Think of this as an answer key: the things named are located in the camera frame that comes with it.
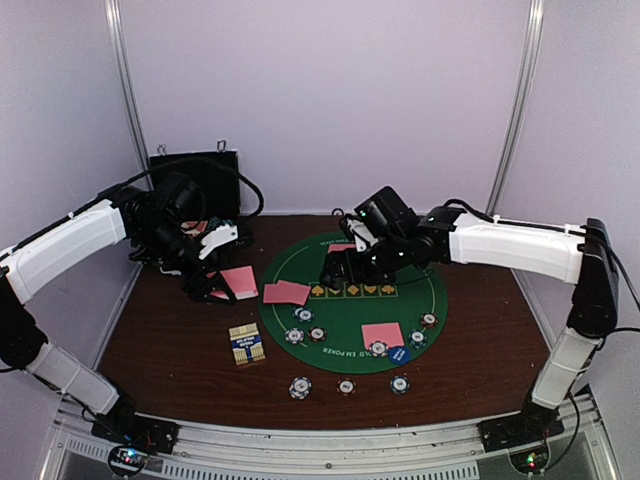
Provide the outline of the pink playing card deck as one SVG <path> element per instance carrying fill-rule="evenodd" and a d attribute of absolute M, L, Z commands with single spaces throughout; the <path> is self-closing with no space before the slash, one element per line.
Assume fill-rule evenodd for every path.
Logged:
<path fill-rule="evenodd" d="M 251 299 L 259 295 L 254 271 L 251 266 L 221 270 L 213 273 L 211 278 L 216 280 L 216 283 L 211 293 L 206 297 L 207 300 L 232 301 L 232 298 L 223 288 L 223 282 L 225 282 L 228 289 L 233 293 L 236 300 Z"/>

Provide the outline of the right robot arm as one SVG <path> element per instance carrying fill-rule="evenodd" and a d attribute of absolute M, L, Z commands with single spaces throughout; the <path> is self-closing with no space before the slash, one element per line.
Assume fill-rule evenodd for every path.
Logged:
<path fill-rule="evenodd" d="M 337 289 L 380 285 L 398 271 L 431 264 L 488 265 L 531 273 L 572 287 L 565 327 L 513 419 L 519 440 L 535 440 L 551 424 L 571 387 L 617 327 L 619 283 L 629 279 L 604 223 L 545 225 L 489 216 L 451 199 L 424 215 L 389 191 L 344 214 L 339 226 L 354 247 L 326 255 L 319 276 Z"/>

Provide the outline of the blue white chips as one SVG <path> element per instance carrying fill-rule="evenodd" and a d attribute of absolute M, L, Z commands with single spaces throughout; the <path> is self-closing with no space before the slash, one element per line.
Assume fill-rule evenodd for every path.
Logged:
<path fill-rule="evenodd" d="M 291 345 L 300 345 L 304 343 L 306 334 L 299 328 L 291 328 L 285 331 L 284 338 Z"/>
<path fill-rule="evenodd" d="M 367 351 L 374 358 L 386 357 L 389 353 L 389 346 L 380 340 L 372 342 Z"/>

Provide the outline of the blue round button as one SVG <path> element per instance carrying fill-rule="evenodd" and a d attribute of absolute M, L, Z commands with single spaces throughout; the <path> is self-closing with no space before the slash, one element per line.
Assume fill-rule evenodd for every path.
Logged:
<path fill-rule="evenodd" d="M 389 350 L 388 358 L 394 365 L 406 365 L 411 360 L 411 352 L 405 346 L 396 346 Z"/>

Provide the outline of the blue white chip stack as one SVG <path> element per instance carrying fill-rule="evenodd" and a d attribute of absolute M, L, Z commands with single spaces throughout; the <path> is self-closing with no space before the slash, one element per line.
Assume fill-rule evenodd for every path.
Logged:
<path fill-rule="evenodd" d="M 291 381 L 289 395 L 296 400 L 306 399 L 312 391 L 312 382 L 308 377 L 299 376 Z"/>

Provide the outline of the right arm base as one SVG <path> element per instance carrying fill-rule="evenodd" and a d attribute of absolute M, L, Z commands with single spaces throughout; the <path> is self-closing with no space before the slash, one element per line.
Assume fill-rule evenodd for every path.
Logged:
<path fill-rule="evenodd" d="M 558 418 L 545 423 L 521 414 L 484 420 L 477 427 L 486 453 L 540 443 L 565 432 Z"/>

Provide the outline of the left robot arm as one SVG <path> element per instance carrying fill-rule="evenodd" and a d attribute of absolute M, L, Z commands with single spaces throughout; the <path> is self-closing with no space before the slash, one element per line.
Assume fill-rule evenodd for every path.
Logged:
<path fill-rule="evenodd" d="M 100 293 L 87 280 L 98 272 L 76 275 L 75 267 L 99 251 L 129 240 L 133 259 L 181 274 L 181 289 L 196 302 L 212 301 L 212 292 L 236 296 L 223 279 L 221 251 L 243 242 L 246 218 L 190 237 L 182 225 L 196 184 L 171 173 L 152 190 L 135 187 L 135 177 L 115 184 L 62 219 L 1 253 L 1 361 L 7 371 L 24 371 L 55 392 L 70 397 L 104 422 L 123 444 L 144 433 L 132 400 L 106 377 L 69 352 L 71 330 L 88 321 L 97 343 L 105 338 L 116 310 L 116 290 Z"/>

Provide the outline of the green blue chip stack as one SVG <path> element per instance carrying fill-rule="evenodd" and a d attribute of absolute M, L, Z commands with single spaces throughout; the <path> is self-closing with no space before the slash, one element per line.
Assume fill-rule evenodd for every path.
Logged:
<path fill-rule="evenodd" d="M 410 382 L 406 376 L 394 376 L 389 383 L 390 390 L 396 395 L 406 394 L 410 390 Z"/>

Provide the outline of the brown chip stack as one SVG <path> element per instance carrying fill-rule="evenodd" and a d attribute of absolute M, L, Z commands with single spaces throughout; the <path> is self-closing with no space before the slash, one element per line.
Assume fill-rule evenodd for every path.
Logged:
<path fill-rule="evenodd" d="M 337 392 L 342 396 L 352 395 L 356 390 L 356 383 L 349 378 L 342 378 L 337 383 Z"/>

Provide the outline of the single dealt pink card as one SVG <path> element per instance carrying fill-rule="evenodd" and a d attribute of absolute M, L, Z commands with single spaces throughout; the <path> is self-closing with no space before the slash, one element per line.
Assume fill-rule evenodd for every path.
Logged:
<path fill-rule="evenodd" d="M 276 284 L 265 284 L 263 289 L 264 304 L 283 304 L 288 303 L 287 289 L 285 286 Z"/>

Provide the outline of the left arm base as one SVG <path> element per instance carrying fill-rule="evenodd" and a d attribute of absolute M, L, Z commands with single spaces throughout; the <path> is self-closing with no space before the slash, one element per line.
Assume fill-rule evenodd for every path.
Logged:
<path fill-rule="evenodd" d="M 91 428 L 94 437 L 113 443 L 124 444 L 152 454 L 171 454 L 176 444 L 179 425 L 167 420 L 136 416 L 134 426 L 127 432 L 108 428 L 96 420 Z"/>

